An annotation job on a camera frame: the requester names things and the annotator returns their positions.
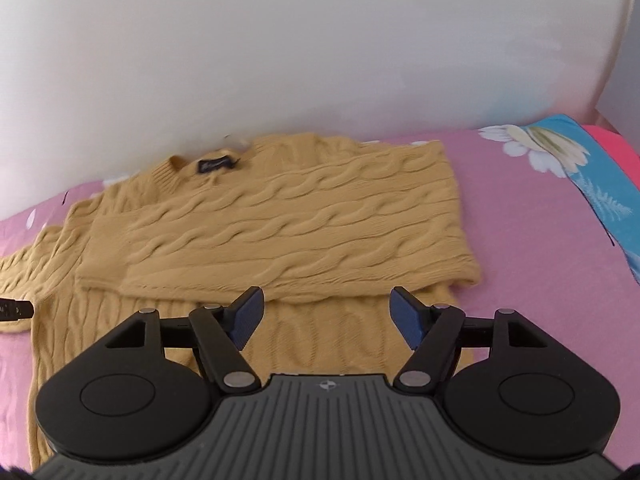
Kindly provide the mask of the mustard cable-knit cardigan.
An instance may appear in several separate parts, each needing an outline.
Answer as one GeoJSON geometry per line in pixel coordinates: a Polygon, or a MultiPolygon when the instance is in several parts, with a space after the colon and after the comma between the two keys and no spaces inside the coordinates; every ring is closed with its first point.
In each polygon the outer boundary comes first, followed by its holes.
{"type": "Polygon", "coordinates": [[[260,287],[244,356],[272,373],[396,374],[409,350],[388,314],[401,286],[452,304],[480,280],[445,149],[312,133],[263,136],[231,168],[171,157],[70,207],[1,263],[27,299],[32,388],[129,315],[185,316],[260,287]]]}

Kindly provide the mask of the blue floral pillow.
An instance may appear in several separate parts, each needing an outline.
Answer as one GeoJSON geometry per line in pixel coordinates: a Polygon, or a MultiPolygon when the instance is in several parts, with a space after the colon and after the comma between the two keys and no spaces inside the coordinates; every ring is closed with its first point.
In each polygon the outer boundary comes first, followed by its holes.
{"type": "Polygon", "coordinates": [[[480,129],[511,157],[526,157],[533,170],[570,179],[639,276],[639,189],[601,144],[578,122],[554,115],[527,126],[480,129]]]}

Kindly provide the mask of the pink printed bed sheet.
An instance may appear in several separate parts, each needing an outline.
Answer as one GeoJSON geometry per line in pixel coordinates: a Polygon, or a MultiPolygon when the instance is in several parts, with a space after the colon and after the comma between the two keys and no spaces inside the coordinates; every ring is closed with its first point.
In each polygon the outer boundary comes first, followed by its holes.
{"type": "MultiPolygon", "coordinates": [[[[459,182],[462,224],[482,269],[457,292],[465,311],[514,308],[592,364],[616,387],[622,414],[608,456],[639,457],[639,286],[622,245],[576,186],[541,154],[508,154],[488,131],[455,131],[442,144],[459,182]]],[[[389,370],[407,346],[386,314],[341,307],[267,315],[248,356],[262,372],[389,370]]]]}

